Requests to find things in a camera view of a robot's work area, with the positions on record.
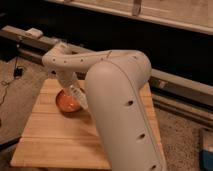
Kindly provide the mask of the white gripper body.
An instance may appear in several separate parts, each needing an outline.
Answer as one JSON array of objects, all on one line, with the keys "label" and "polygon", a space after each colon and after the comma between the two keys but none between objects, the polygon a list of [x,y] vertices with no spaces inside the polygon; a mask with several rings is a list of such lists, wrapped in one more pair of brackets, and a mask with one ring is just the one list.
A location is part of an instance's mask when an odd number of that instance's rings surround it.
[{"label": "white gripper body", "polygon": [[88,108],[86,96],[84,91],[81,89],[77,76],[74,72],[59,71],[57,73],[57,79],[67,95],[73,96],[83,109]]}]

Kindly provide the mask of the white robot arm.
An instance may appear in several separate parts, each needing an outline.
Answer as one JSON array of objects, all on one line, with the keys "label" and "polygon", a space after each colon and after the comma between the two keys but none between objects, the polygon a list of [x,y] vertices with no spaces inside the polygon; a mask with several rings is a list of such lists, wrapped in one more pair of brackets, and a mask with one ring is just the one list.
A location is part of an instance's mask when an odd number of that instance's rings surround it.
[{"label": "white robot arm", "polygon": [[107,50],[72,55],[63,43],[42,58],[66,93],[84,72],[85,94],[79,97],[95,122],[112,171],[167,171],[140,98],[151,63],[138,50]]}]

